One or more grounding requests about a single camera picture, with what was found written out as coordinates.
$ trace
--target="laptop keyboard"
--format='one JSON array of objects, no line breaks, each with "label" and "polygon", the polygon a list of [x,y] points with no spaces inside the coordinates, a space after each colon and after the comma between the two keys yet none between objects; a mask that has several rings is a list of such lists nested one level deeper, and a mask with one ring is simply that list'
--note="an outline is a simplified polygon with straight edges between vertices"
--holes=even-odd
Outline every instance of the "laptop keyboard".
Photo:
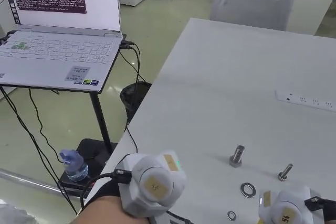
[{"label": "laptop keyboard", "polygon": [[20,38],[0,46],[0,56],[94,63],[110,62],[114,43]]}]

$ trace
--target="laptop sticker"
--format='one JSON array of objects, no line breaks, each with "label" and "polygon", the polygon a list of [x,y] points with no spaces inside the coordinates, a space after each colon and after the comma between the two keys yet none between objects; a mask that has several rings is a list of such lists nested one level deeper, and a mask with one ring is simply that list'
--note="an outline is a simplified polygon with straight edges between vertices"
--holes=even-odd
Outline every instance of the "laptop sticker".
[{"label": "laptop sticker", "polygon": [[90,85],[91,80],[84,80],[83,85]]},{"label": "laptop sticker", "polygon": [[93,80],[93,81],[91,81],[91,85],[93,85],[93,86],[97,86],[98,83],[99,83],[99,81],[97,81],[97,80]]},{"label": "laptop sticker", "polygon": [[65,78],[65,81],[72,81],[72,82],[84,81],[84,78],[88,74],[89,70],[90,70],[89,67],[74,66],[71,68],[70,72]]}]

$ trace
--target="bolt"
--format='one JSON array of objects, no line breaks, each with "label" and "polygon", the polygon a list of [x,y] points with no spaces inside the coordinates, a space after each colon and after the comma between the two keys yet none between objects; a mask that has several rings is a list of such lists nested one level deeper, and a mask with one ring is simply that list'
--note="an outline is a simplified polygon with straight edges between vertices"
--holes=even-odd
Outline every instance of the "bolt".
[{"label": "bolt", "polygon": [[287,179],[287,174],[289,173],[289,171],[293,168],[292,164],[289,164],[285,170],[283,170],[283,172],[278,174],[278,179],[280,181],[285,181]]},{"label": "bolt", "polygon": [[242,155],[243,152],[245,150],[245,147],[243,147],[242,145],[238,145],[238,147],[236,148],[235,154],[233,154],[233,156],[230,157],[230,166],[234,167],[234,168],[238,168],[242,165]]}]

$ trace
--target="laptop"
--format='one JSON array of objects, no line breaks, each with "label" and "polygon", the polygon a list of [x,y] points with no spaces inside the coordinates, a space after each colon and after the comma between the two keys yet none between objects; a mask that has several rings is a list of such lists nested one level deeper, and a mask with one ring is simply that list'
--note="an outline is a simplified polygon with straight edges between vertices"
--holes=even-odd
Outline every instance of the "laptop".
[{"label": "laptop", "polygon": [[0,85],[101,92],[123,36],[119,0],[8,0],[17,32]]}]

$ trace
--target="chair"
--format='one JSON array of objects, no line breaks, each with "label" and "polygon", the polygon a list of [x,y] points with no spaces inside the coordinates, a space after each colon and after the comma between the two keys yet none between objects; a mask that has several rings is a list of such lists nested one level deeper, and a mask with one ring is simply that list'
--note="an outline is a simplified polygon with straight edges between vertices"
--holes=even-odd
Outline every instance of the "chair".
[{"label": "chair", "polygon": [[293,0],[214,0],[210,20],[286,30]]}]

